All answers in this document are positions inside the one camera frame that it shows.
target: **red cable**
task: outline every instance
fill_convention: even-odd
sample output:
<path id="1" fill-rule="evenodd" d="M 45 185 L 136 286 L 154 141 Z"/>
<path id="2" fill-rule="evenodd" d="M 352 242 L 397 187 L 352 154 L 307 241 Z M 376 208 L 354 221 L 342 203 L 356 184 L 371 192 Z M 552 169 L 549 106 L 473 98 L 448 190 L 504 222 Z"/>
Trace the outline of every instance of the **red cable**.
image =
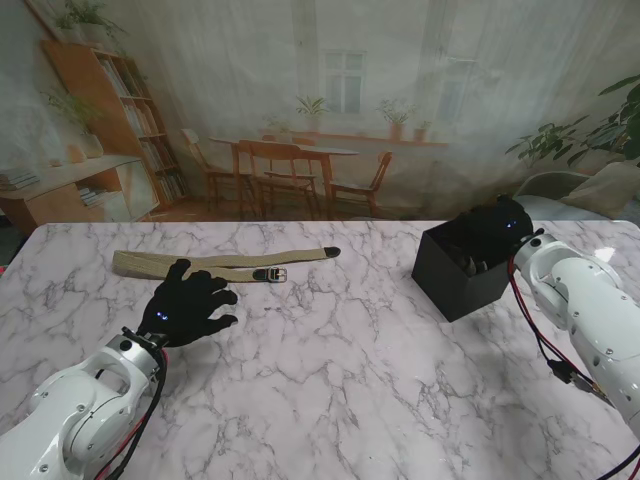
<path id="1" fill-rule="evenodd" d="M 640 470 L 640 460 L 638 460 L 638 462 L 636 463 L 636 468 L 634 468 L 633 472 L 631 472 L 631 476 L 629 477 L 629 480 L 633 480 L 634 478 L 636 478 L 636 475 L 638 474 L 638 470 Z"/>
<path id="2" fill-rule="evenodd" d="M 169 356 L 167 355 L 167 352 L 165 352 L 164 349 L 160 349 L 160 352 L 162 352 L 162 356 L 164 357 L 164 363 L 166 365 L 169 365 Z M 116 452 L 116 454 L 111 457 L 112 459 L 116 458 L 118 455 L 120 455 L 122 453 L 122 451 L 125 449 L 125 447 L 131 441 L 131 438 L 138 431 L 138 428 L 140 428 L 140 425 L 144 421 L 145 417 L 146 417 L 146 415 L 144 415 L 140 420 L 138 420 L 138 423 L 136 423 L 136 426 L 133 427 L 133 430 L 131 430 L 129 432 L 129 435 L 127 435 L 127 438 L 125 438 L 124 442 L 122 442 L 120 444 L 120 447 L 118 447 L 118 451 Z M 110 472 L 111 468 L 109 468 L 109 467 L 111 467 L 110 464 L 107 464 L 104 467 L 102 467 L 102 470 L 100 470 L 98 472 L 98 474 L 95 476 L 95 480 L 102 480 L 104 478 L 104 476 L 107 475 Z"/>
<path id="3" fill-rule="evenodd" d="M 538 329 L 537 325 L 534 323 L 533 321 L 533 317 L 531 316 L 531 313 L 529 313 L 529 309 L 527 308 L 527 304 L 524 301 L 524 298 L 522 297 L 522 294 L 520 293 L 520 289 L 518 288 L 518 284 L 516 283 L 516 279 L 514 277 L 514 265 L 513 265 L 513 257 L 511 257 L 509 259 L 509 281 L 511 282 L 511 285 L 513 286 L 513 290 L 515 291 L 516 294 L 516 298 L 518 298 L 520 300 L 520 304 L 522 306 L 522 309 L 524 310 L 525 313 L 525 319 L 527 320 L 527 322 L 529 322 L 529 324 L 534 328 L 534 330 L 536 331 L 537 335 L 540 336 L 540 338 L 542 338 L 542 340 L 544 340 L 545 343 L 548 343 L 552 348 L 550 348 L 550 350 L 555 350 L 555 354 L 558 355 L 558 357 L 560 357 L 562 360 L 564 360 L 565 362 L 567 362 L 576 372 L 580 372 L 580 369 L 578 367 L 576 367 L 573 362 L 571 360 L 569 360 L 561 351 L 558 347 L 556 347 L 553 343 L 551 343 L 547 337 L 544 336 L 544 334 Z"/>

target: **black box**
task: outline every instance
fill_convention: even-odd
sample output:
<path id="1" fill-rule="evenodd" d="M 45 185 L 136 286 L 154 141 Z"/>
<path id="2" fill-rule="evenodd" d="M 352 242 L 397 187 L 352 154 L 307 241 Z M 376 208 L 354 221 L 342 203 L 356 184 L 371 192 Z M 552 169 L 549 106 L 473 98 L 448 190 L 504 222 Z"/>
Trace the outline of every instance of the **black box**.
<path id="1" fill-rule="evenodd" d="M 447 223 L 422 234 L 411 276 L 447 320 L 453 322 L 502 297 L 509 276 L 507 262 L 469 277 L 440 247 Z"/>

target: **black glove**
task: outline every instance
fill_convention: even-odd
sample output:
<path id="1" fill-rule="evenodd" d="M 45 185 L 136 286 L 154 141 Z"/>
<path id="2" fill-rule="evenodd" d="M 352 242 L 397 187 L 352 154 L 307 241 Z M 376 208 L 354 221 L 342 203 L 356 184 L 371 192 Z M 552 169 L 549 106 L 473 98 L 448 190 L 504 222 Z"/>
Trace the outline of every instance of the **black glove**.
<path id="1" fill-rule="evenodd" d="M 184 258 L 171 265 L 167 278 L 144 309 L 138 335 L 164 334 L 168 336 L 167 347 L 181 347 L 238 322 L 233 315 L 209 319 L 221 305 L 235 305 L 238 297 L 231 290 L 223 290 L 226 280 L 211 278 L 203 270 L 182 280 L 190 266 L 191 262 Z"/>

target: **belt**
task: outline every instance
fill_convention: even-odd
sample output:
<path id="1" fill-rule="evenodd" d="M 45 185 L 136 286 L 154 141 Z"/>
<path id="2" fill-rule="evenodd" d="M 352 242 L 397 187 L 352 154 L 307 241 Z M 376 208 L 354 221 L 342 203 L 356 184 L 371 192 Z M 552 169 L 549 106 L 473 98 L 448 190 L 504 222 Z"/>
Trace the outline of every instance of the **belt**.
<path id="1" fill-rule="evenodd" d="M 116 250 L 113 252 L 112 269 L 114 273 L 125 277 L 164 280 L 169 267 L 176 260 L 186 258 L 191 262 L 191 267 L 189 267 L 185 276 L 190 275 L 192 272 L 205 270 L 212 277 L 221 277 L 231 283 L 282 283 L 287 281 L 287 270 L 281 267 L 272 267 L 272 265 L 325 260 L 327 258 L 335 258 L 338 255 L 340 255 L 338 247 L 290 250 L 288 252 L 258 256 L 220 255 L 217 257 L 187 257 Z M 236 270 L 250 267 L 268 268 Z"/>

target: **wooden chair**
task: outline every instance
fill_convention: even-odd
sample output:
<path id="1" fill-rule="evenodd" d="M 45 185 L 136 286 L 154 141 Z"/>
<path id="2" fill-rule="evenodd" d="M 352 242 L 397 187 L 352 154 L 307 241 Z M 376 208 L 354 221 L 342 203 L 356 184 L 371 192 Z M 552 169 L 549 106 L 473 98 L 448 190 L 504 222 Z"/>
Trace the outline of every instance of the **wooden chair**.
<path id="1" fill-rule="evenodd" d="M 378 171 L 376 172 L 375 177 L 373 177 L 371 185 L 369 185 L 368 187 L 331 182 L 331 201 L 334 204 L 334 208 L 338 192 L 363 195 L 366 198 L 367 203 L 369 204 L 371 216 L 377 217 L 379 212 L 378 205 L 376 205 L 376 193 L 382 185 L 382 179 L 384 178 L 384 174 L 387 171 L 389 163 L 391 163 L 391 157 L 391 152 L 382 152 L 378 155 L 378 162 L 380 162 L 380 166 L 378 167 Z"/>
<path id="2" fill-rule="evenodd" d="M 256 142 L 250 140 L 240 140 L 240 149 L 249 154 L 251 159 L 251 172 L 256 187 L 256 197 L 262 212 L 262 218 L 266 220 L 267 209 L 264 201 L 264 188 L 269 188 L 271 192 L 278 190 L 300 193 L 304 195 L 309 208 L 311 219 L 314 220 L 311 196 L 314 197 L 316 205 L 319 205 L 318 197 L 313 186 L 313 175 L 299 174 L 296 172 L 295 160 L 301 157 L 300 147 L 289 143 Z M 273 162 L 282 161 L 289 164 L 290 173 L 279 173 L 265 171 L 264 176 L 258 175 L 256 168 L 256 158 L 269 160 L 270 166 Z"/>
<path id="3" fill-rule="evenodd" d="M 207 210 L 211 208 L 211 192 L 213 191 L 213 200 L 215 206 L 218 206 L 218 182 L 220 181 L 220 186 L 227 186 L 230 188 L 236 188 L 236 176 L 233 172 L 229 172 L 228 170 L 224 170 L 220 167 L 215 167 L 213 165 L 209 165 L 207 160 L 204 158 L 202 154 L 202 150 L 200 150 L 200 145 L 198 142 L 200 141 L 198 134 L 190 128 L 183 128 L 180 130 L 182 135 L 184 136 L 187 147 L 193 155 L 196 164 L 202 170 L 202 173 L 205 176 L 206 184 L 207 184 Z M 249 198 L 253 197 L 253 188 L 251 186 L 251 174 L 249 173 L 241 173 L 240 177 L 242 178 L 243 186 L 247 189 L 249 193 Z M 252 201 L 249 201 L 251 205 L 251 209 L 255 214 L 255 208 L 253 207 Z"/>
<path id="4" fill-rule="evenodd" d="M 262 136 L 262 140 L 264 140 L 265 142 L 275 142 L 276 141 L 276 137 L 275 135 L 263 135 Z M 308 145 L 310 147 L 315 147 L 316 142 L 314 142 L 313 140 L 311 140 L 310 138 L 304 138 L 304 137 L 293 137 L 291 139 L 291 141 L 296 144 L 296 145 Z M 312 175 L 313 178 L 311 179 L 311 190 L 313 191 L 313 198 L 315 199 L 315 204 L 316 204 L 316 210 L 318 211 L 318 215 L 320 214 L 320 202 L 318 201 L 318 196 L 316 195 L 316 181 L 315 181 L 315 175 L 313 175 L 313 166 L 311 165 L 311 160 L 307 159 L 307 166 L 309 167 L 309 175 Z M 273 172 L 273 162 L 271 160 L 269 160 L 269 171 Z M 269 196 L 271 198 L 271 211 L 273 211 L 273 205 L 275 204 L 275 190 L 273 188 L 269 189 Z"/>

